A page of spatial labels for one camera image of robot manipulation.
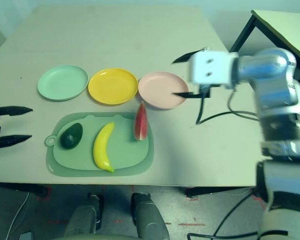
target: banana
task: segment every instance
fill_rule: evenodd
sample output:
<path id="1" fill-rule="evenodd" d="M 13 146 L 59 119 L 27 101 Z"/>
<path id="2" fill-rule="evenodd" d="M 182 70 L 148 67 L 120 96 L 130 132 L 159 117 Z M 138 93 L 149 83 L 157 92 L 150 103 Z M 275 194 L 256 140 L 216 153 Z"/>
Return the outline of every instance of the banana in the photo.
<path id="1" fill-rule="evenodd" d="M 98 135 L 95 138 L 93 145 L 93 158 L 95 164 L 100 168 L 109 172 L 114 172 L 114 168 L 111 166 L 107 155 L 108 139 L 115 127 L 114 122 L 110 122 L 103 126 Z"/>

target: yellow plate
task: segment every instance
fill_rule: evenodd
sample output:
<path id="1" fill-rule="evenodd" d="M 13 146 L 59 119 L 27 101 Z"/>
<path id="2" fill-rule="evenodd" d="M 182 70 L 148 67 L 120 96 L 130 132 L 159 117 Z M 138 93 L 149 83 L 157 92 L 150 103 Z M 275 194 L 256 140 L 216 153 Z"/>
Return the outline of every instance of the yellow plate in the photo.
<path id="1" fill-rule="evenodd" d="M 97 72 L 89 81 L 90 95 L 100 103 L 115 105 L 132 99 L 138 90 L 136 77 L 124 69 L 107 68 Z"/>

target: white table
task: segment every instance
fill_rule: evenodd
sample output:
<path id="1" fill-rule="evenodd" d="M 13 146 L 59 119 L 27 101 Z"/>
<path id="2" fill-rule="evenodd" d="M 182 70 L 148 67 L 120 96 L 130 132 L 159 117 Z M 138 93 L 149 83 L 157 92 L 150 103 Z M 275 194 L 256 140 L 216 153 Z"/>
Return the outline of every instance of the white table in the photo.
<path id="1" fill-rule="evenodd" d="M 25 106 L 33 112 L 0 119 L 1 135 L 32 134 L 0 149 L 0 182 L 38 184 L 133 184 L 165 186 L 253 186 L 261 131 L 255 121 L 224 115 L 196 126 L 199 100 L 171 110 L 147 108 L 154 138 L 151 167 L 138 175 L 60 177 L 46 167 L 45 138 L 64 116 L 77 112 L 135 112 L 135 97 L 105 106 L 85 90 L 55 102 L 37 91 L 40 76 L 58 65 L 84 68 L 91 77 L 111 67 L 139 79 L 166 71 L 188 81 L 188 64 L 171 62 L 184 53 L 210 46 L 226 51 L 199 8 L 184 6 L 75 5 L 42 6 L 0 48 L 0 106 Z M 191 90 L 196 86 L 188 83 Z M 227 111 L 231 91 L 214 88 L 203 117 Z M 241 85 L 236 110 L 254 111 L 253 91 Z"/>

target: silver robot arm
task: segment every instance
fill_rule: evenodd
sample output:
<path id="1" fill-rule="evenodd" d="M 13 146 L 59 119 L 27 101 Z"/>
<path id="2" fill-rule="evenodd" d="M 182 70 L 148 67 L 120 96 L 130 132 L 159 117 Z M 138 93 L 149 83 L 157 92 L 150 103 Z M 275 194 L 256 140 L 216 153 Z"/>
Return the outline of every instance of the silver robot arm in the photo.
<path id="1" fill-rule="evenodd" d="M 300 83 L 293 78 L 296 59 L 281 48 L 254 56 L 199 51 L 191 56 L 190 78 L 200 86 L 233 89 L 249 82 L 268 160 L 256 168 L 256 190 L 267 208 L 258 240 L 300 239 Z"/>

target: table leg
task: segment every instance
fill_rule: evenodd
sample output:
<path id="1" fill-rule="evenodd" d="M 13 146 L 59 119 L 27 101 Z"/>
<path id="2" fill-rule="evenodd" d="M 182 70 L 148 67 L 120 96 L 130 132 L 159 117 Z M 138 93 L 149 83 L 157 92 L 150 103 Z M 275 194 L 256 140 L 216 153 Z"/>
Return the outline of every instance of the table leg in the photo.
<path id="1" fill-rule="evenodd" d="M 255 20 L 256 20 L 256 17 L 252 15 L 250 17 L 249 21 L 244 26 L 242 32 L 240 33 L 240 35 L 238 36 L 238 38 L 234 42 L 233 46 L 230 48 L 230 51 L 229 51 L 230 53 L 239 51 L 239 49 L 242 47 L 242 45 L 245 43 L 247 38 L 250 36 L 252 31 L 254 30 Z"/>
<path id="2" fill-rule="evenodd" d="M 185 195 L 188 198 L 192 198 L 194 196 L 198 195 L 204 195 L 204 194 L 214 194 L 219 192 L 225 192 L 229 190 L 234 189 L 242 189 L 246 188 L 246 186 L 196 186 L 193 188 L 188 188 L 185 190 Z"/>
<path id="3" fill-rule="evenodd" d="M 38 184 L 32 183 L 6 183 L 0 182 L 0 188 L 17 190 L 22 192 L 34 193 L 38 197 L 44 198 L 48 194 L 48 188 Z"/>

